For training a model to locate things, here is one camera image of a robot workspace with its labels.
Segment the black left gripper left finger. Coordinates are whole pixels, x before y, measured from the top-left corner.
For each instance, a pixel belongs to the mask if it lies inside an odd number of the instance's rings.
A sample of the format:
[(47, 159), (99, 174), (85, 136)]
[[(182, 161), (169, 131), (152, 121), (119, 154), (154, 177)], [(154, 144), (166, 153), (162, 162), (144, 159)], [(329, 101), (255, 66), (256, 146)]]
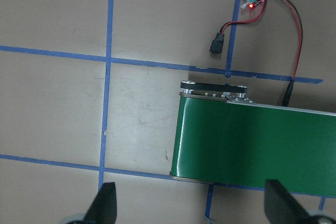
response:
[(65, 217), (60, 223), (115, 223), (117, 195), (115, 182), (103, 183), (85, 214)]

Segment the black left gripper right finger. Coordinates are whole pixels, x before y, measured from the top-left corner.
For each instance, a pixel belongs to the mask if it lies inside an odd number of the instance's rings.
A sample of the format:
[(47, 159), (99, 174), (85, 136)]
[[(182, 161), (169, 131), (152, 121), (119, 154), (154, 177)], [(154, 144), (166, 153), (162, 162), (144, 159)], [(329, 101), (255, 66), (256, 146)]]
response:
[(264, 212), (270, 223), (335, 223), (324, 214), (309, 214), (276, 179), (265, 181)]

